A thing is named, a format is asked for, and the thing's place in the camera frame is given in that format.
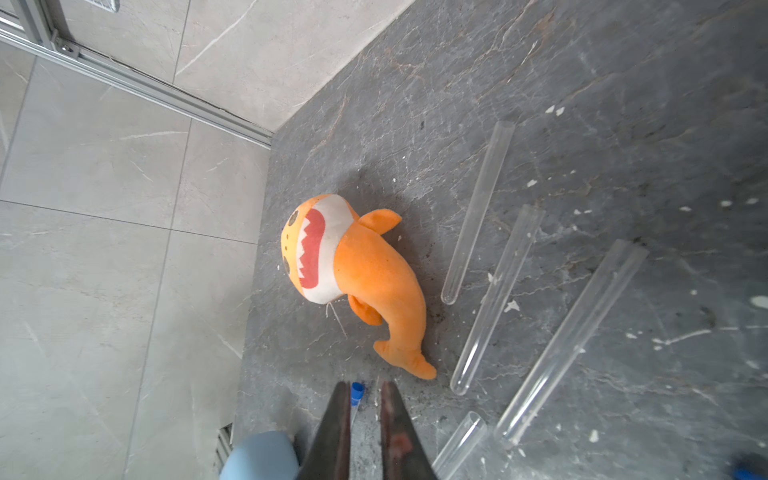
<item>red mouth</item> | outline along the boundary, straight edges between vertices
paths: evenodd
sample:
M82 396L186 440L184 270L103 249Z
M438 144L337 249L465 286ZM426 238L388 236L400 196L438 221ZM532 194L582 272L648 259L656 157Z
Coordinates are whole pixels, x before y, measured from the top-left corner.
M303 229L306 237L301 240L304 254L299 257L299 264L302 265L299 268L299 283L302 288L310 289L315 288L319 282L320 241L326 231L326 219L314 208L307 212L305 218L309 223Z

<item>blue cap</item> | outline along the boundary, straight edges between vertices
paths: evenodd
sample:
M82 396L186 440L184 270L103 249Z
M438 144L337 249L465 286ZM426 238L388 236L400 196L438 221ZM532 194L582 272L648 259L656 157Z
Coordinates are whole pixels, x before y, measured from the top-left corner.
M357 407L358 404L360 404L360 400L362 400L362 396L366 394L366 386L364 386L362 383L354 382L352 384L352 406Z

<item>gray marble floor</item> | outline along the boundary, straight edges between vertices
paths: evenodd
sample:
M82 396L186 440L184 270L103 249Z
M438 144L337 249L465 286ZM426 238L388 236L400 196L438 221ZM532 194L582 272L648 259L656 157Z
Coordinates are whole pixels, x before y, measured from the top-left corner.
M215 478L269 151L0 55L0 478Z
M275 131L412 0L59 0L74 40Z

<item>white debris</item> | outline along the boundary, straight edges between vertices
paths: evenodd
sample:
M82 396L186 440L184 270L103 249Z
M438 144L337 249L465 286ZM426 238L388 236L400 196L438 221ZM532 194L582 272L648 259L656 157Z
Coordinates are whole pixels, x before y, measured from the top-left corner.
M507 306L504 308L504 313L507 313L509 310L517 310L520 311L520 306L517 302L512 300L510 303L507 303Z

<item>tile grout line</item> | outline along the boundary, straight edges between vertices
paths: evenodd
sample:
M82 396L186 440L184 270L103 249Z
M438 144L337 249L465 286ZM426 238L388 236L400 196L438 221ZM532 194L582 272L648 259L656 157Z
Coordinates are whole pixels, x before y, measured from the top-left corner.
M139 378L139 388L136 393L136 406L134 407L134 418L131 421L131 430L128 433L125 449L125 463L123 464L123 473L121 478L125 480L125 474L128 470L128 461L131 459L131 445L134 437L134 430L136 428L136 418L139 413L139 403L141 402L141 390L144 385L144 374L147 371L147 359L149 358L149 349L152 344L152 332L154 331L154 322L157 317L157 307L160 305L160 293L163 287L163 278L165 277L165 264L168 260L168 247L170 246L170 230L168 231L168 240L165 242L165 255L163 256L163 266L160 270L160 280L157 282L157 296L154 299L154 310L152 311L152 324L149 327L149 336L147 337L147 350L144 352L144 362L141 365L141 378Z
M176 84L176 72L179 69L179 60L181 59L181 47L184 45L184 34L187 32L187 22L190 18L190 10L192 8L192 0L187 3L187 14L184 16L184 26L181 27L181 37L179 38L179 52L176 54L176 64L174 65L174 77L170 80L170 84Z
M157 228L160 230L169 230L172 232L188 233L190 235L200 235L201 237L217 238L219 240L228 240L230 242L247 243L248 245L258 245L258 242L246 242L245 240L237 240L234 238L217 237L216 235L208 235L207 233L189 232L186 230L178 230L175 228L158 227L157 225L147 225L146 223L131 222L130 220L119 220L117 218L99 217L98 215L81 214L79 212L71 212L69 210L61 210L52 207L41 207L40 205L24 204L22 202L14 202L13 200L3 200L0 198L0 204L21 205L22 207L41 208L42 210L51 210L54 212L62 212L63 214L80 215L81 217L98 218L99 220L109 220L111 222L128 223L130 225L138 225L139 227Z
M176 197L174 198L174 211L170 215L170 226L174 225L174 216L176 215L176 203L179 201L179 190L181 189L181 179L184 176L184 164L187 160L187 149L190 145L190 131L192 129L192 117L190 117L189 127L187 128L187 142L184 145L184 155L181 158L181 169L179 171L179 183L176 186ZM138 393L136 394L136 406L134 407L134 418L131 422L131 431L128 433L128 440L125 451L125 463L123 464L123 475L121 478L125 480L125 474L128 470L128 461L131 459L131 446L133 445L134 430L136 429L136 420L139 414L139 404L141 403L141 391L144 387L144 375L147 373L147 360L149 359L150 348L152 347L152 332L154 331L154 324L157 321L157 307L160 305L160 294L163 291L163 278L165 278L165 267L168 261L168 250L170 249L170 236L173 234L171 228L168 229L168 240L165 243L165 255L163 256L163 266L160 271L160 282L157 284L157 296L154 299L154 311L152 312L152 325L149 328L149 337L147 338L147 351L144 352L144 363L141 366L141 378L139 379Z
M32 75L35 73L35 69L38 66L38 56L35 55L35 59L32 60L32 68L29 69L29 79L27 80L27 88L24 89L24 97L22 98L22 105L18 109L18 116L16 117L16 123L13 125L13 133L11 139L8 140L8 147L5 149L5 158L3 158L2 168L0 168L0 188L2 188L2 181L5 179L5 171L8 169L8 159L11 157L11 147L13 147L13 140L16 139L16 132L18 131L18 125L22 122L22 114L24 113L24 107L27 104L27 97L29 96L29 87L32 84Z

